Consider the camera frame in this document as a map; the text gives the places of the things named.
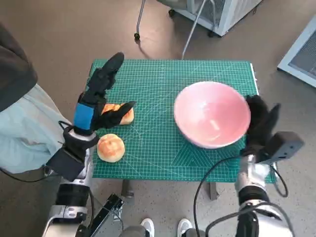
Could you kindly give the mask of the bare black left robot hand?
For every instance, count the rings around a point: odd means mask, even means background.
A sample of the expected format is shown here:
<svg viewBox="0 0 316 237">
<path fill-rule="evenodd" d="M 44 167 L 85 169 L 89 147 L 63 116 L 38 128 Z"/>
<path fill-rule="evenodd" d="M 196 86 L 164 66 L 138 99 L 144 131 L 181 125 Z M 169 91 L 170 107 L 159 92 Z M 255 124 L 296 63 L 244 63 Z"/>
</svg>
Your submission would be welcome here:
<svg viewBox="0 0 316 237">
<path fill-rule="evenodd" d="M 94 131 L 109 129 L 120 124 L 123 117 L 133 108 L 135 101 L 121 105 L 117 110 L 103 109 L 107 103 L 106 91 L 111 89 L 116 82 L 115 76 L 124 62 L 124 54 L 116 53 L 103 67 L 95 69 L 87 82 L 87 90 L 78 99 L 75 116 L 74 130 L 81 135 L 90 135 Z"/>
</svg>

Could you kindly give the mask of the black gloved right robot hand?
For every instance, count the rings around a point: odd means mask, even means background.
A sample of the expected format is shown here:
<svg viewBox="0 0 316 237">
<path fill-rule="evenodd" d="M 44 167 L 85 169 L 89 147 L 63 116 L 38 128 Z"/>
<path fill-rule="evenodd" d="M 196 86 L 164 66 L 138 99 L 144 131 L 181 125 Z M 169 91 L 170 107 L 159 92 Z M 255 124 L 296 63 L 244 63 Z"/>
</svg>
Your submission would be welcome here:
<svg viewBox="0 0 316 237">
<path fill-rule="evenodd" d="M 272 137 L 281 108 L 281 104 L 277 103 L 269 109 L 259 95 L 248 95 L 246 101 L 250 109 L 251 121 L 245 134 L 245 148 L 240 151 L 242 156 L 254 155 L 266 146 Z"/>
</svg>

